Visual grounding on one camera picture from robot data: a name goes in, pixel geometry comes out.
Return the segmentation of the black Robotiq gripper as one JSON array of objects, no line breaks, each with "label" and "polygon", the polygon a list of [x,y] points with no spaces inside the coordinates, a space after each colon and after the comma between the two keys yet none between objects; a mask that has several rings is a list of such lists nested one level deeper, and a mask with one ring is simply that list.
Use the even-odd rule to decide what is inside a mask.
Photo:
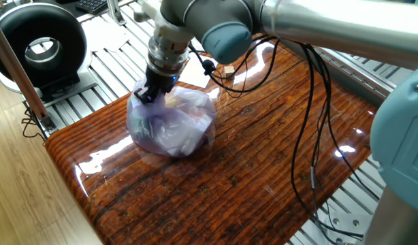
[{"label": "black Robotiq gripper", "polygon": [[150,65],[146,68],[144,86],[135,89],[133,94],[141,103],[153,103],[159,93],[169,93],[176,85],[178,74],[158,69]]}]

